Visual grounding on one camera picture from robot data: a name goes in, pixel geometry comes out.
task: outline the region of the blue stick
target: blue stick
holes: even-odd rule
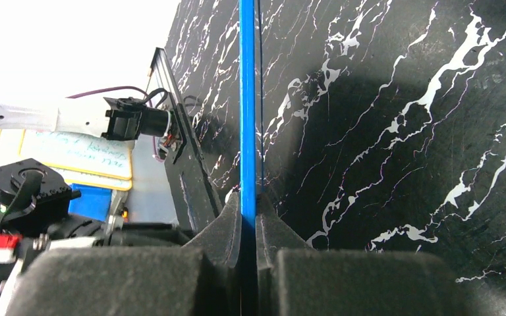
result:
[[[255,0],[239,1],[241,213],[249,228],[256,216]]]

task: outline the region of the marble tabletop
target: marble tabletop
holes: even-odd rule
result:
[[[222,200],[239,189],[238,5],[183,0],[167,45]],[[506,1],[260,12],[258,182],[281,218],[319,249],[434,253],[506,315]]]

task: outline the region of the thin dark line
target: thin dark line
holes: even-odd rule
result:
[[[261,191],[265,191],[265,124],[264,124],[264,116],[263,116],[263,99],[265,97],[264,93],[264,72],[263,72],[263,18],[261,15],[261,0],[257,0],[257,19],[259,20],[259,72],[261,75],[261,82],[259,84],[259,89],[261,92]]]

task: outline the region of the blue object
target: blue object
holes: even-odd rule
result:
[[[255,0],[239,1],[239,25],[241,214],[248,228],[254,228],[256,216]]]
[[[73,190],[80,190],[82,196],[69,204],[69,213],[106,221],[111,204],[111,190],[95,186],[71,185]]]

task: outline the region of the whiteboard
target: whiteboard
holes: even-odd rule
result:
[[[23,133],[23,130],[0,130],[0,152],[3,153],[4,157],[18,154]],[[98,176],[96,174],[66,170],[57,167],[50,168],[57,171],[68,184],[76,183],[120,191],[129,191],[132,188],[131,180],[108,178],[106,176]]]
[[[20,156],[61,169],[130,180],[130,146],[85,134],[24,131]]]

